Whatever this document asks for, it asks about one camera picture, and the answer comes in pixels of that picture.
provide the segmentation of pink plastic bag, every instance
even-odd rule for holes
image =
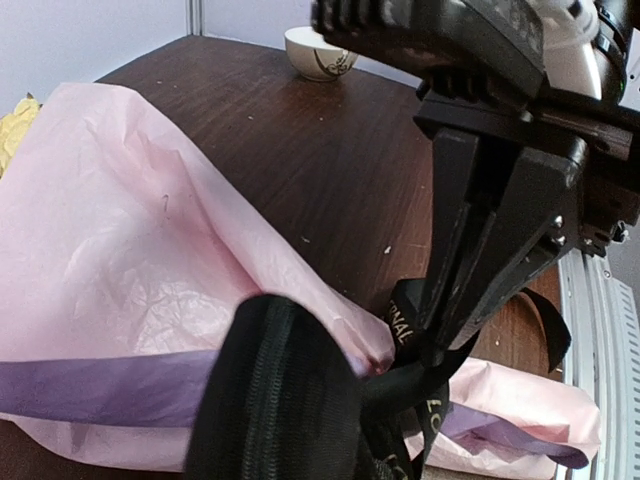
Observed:
[[[62,456],[179,471],[193,402],[233,311],[257,292],[313,312],[359,374],[393,359],[387,326],[322,282],[131,90],[58,88],[0,181],[0,206],[0,411]],[[544,430],[544,399],[534,406]]]
[[[579,388],[469,358],[451,378],[450,389],[452,403],[500,417],[535,439],[573,447],[588,459],[600,447],[600,412]],[[509,479],[553,476],[556,463],[546,455],[496,444],[478,436],[475,429],[468,430],[452,438],[439,434],[427,465]],[[407,444],[412,454],[422,449],[418,436],[407,439]]]

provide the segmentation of white wall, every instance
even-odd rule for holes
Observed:
[[[27,92],[44,101],[186,32],[185,0],[0,0],[0,116]]]
[[[309,25],[311,0],[204,0],[204,34],[284,49],[284,32]],[[356,68],[417,86],[411,75],[360,57]]]

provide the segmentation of black strap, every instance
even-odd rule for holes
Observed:
[[[477,339],[476,334],[459,350],[447,352],[437,367],[425,369],[417,361],[370,379],[362,393],[362,416],[385,418],[425,402],[462,366]]]
[[[547,343],[549,357],[549,372],[555,370],[564,359],[571,346],[571,333],[558,309],[537,292],[530,288],[522,289],[522,294],[531,299],[540,315],[542,329]]]
[[[413,459],[413,472],[415,478],[422,477],[424,464],[429,457],[433,442],[435,442],[440,427],[449,411],[449,382],[445,382],[438,390],[433,392],[426,402],[419,403],[415,407],[418,423],[424,438],[424,449]]]
[[[394,365],[400,366],[415,361],[419,356],[419,335],[415,321],[424,289],[424,278],[400,280],[391,292],[389,309],[384,321],[391,329],[396,347]]]

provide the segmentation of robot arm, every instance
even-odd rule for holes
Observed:
[[[569,250],[604,255],[637,222],[640,115],[618,106],[627,2],[318,0],[313,21],[330,43],[423,79],[415,121],[434,145],[415,343],[425,367]]]

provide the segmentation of yellow paper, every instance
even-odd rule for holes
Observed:
[[[16,105],[13,113],[0,119],[0,176],[7,170],[39,111],[40,104],[28,94]]]

